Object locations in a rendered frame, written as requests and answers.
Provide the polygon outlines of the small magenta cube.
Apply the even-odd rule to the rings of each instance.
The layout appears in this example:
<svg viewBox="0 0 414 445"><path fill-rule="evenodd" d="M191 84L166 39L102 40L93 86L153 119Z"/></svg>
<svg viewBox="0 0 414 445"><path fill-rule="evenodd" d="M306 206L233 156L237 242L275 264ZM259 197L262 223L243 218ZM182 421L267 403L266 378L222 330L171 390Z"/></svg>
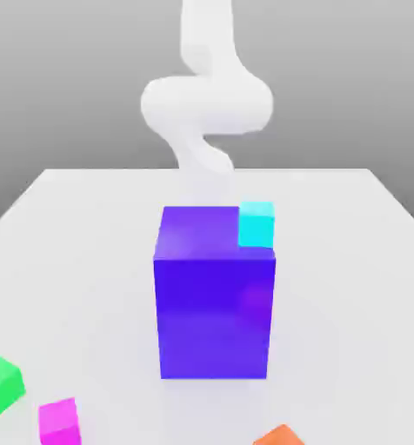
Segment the small magenta cube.
<svg viewBox="0 0 414 445"><path fill-rule="evenodd" d="M38 426L41 445L82 445L74 397L40 406Z"/></svg>

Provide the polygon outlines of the large purple box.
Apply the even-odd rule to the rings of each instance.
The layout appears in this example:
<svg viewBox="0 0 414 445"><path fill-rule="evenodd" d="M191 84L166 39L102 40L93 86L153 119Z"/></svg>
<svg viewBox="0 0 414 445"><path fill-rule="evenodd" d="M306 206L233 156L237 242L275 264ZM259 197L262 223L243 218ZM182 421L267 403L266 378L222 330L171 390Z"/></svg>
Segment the large purple box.
<svg viewBox="0 0 414 445"><path fill-rule="evenodd" d="M164 379L267 376L276 255L238 242L235 206L166 206L153 256Z"/></svg>

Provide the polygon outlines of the small cyan cube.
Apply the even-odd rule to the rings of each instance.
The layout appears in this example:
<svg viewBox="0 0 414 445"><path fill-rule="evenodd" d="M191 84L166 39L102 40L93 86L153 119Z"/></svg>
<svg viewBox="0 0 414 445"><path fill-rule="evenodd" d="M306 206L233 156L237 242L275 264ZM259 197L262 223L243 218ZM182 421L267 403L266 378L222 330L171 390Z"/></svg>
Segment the small cyan cube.
<svg viewBox="0 0 414 445"><path fill-rule="evenodd" d="M238 215L238 245L273 248L275 207L272 202L241 202Z"/></svg>

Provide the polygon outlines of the small green cube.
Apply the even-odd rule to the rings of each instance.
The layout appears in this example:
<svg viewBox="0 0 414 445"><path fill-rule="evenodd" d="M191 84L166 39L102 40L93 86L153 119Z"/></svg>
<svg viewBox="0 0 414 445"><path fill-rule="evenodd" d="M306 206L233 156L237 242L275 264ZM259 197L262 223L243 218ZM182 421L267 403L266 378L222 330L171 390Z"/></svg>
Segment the small green cube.
<svg viewBox="0 0 414 445"><path fill-rule="evenodd" d="M25 393L20 368L0 356L0 415Z"/></svg>

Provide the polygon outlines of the small orange cube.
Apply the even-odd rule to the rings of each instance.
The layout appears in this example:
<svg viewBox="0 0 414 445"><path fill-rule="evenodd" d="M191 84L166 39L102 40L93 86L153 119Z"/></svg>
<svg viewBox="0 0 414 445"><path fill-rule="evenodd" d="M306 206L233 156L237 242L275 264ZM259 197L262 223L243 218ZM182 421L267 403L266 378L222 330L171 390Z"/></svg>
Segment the small orange cube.
<svg viewBox="0 0 414 445"><path fill-rule="evenodd" d="M286 424L282 424L262 437L252 445L305 445L297 434Z"/></svg>

